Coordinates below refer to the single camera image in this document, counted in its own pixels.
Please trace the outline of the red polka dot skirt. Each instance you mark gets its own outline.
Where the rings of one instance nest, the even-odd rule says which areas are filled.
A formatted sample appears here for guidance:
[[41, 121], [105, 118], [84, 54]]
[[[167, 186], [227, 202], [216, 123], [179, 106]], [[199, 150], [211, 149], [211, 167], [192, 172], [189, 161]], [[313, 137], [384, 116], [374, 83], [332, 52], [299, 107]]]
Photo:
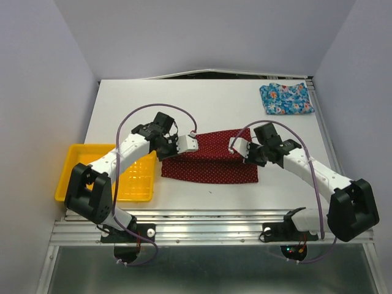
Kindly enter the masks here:
[[256, 165], [245, 164], [238, 153], [230, 153], [230, 139], [238, 129], [198, 134], [198, 151], [162, 161], [161, 176], [203, 184], [248, 184], [258, 182]]

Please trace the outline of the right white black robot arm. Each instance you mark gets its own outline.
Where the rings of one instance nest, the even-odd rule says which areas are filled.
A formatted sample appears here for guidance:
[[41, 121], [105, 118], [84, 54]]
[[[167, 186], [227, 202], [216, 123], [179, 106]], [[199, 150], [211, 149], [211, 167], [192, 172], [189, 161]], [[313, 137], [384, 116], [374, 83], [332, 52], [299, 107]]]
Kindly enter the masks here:
[[303, 232], [332, 233], [348, 242], [380, 221], [371, 185], [364, 179], [353, 180], [340, 175], [310, 156], [304, 143], [283, 141], [272, 123], [255, 128], [258, 142], [237, 138], [232, 144], [246, 164], [264, 167], [276, 164], [296, 175], [314, 188], [317, 198], [323, 197], [328, 207], [297, 208], [284, 216], [273, 235], [283, 233], [295, 239]]

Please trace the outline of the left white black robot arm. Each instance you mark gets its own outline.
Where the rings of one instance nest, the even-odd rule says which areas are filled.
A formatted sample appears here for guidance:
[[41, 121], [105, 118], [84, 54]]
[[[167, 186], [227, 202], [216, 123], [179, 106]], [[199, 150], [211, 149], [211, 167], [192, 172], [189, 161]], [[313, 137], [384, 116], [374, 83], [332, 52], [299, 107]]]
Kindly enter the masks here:
[[116, 207], [119, 177], [134, 162], [155, 151], [160, 160], [177, 155], [178, 135], [170, 135], [175, 120], [158, 112], [154, 120], [140, 124], [109, 153], [89, 164], [78, 163], [71, 171], [64, 205], [96, 225], [111, 227], [122, 241], [137, 237], [137, 219]]

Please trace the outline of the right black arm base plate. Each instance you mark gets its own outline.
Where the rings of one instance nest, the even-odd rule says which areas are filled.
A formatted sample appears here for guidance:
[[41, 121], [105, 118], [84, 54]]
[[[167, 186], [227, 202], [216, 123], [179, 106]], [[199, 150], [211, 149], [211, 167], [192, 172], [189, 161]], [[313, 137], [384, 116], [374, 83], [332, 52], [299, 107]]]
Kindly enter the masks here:
[[317, 234], [312, 235], [309, 231], [300, 232], [293, 224], [285, 222], [264, 223], [258, 238], [263, 243], [319, 240]]

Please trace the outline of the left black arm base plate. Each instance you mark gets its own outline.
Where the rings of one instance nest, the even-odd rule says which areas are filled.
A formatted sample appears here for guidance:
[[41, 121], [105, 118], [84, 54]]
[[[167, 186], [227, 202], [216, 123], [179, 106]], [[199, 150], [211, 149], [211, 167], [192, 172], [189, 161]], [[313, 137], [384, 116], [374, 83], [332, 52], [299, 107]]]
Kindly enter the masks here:
[[[103, 225], [100, 228], [101, 236], [100, 242], [104, 244], [114, 244], [114, 243], [145, 243], [145, 241], [136, 238], [133, 235], [123, 231], [117, 230], [107, 225]], [[152, 223], [138, 224], [135, 234], [141, 236], [150, 241], [155, 241], [156, 226]]]

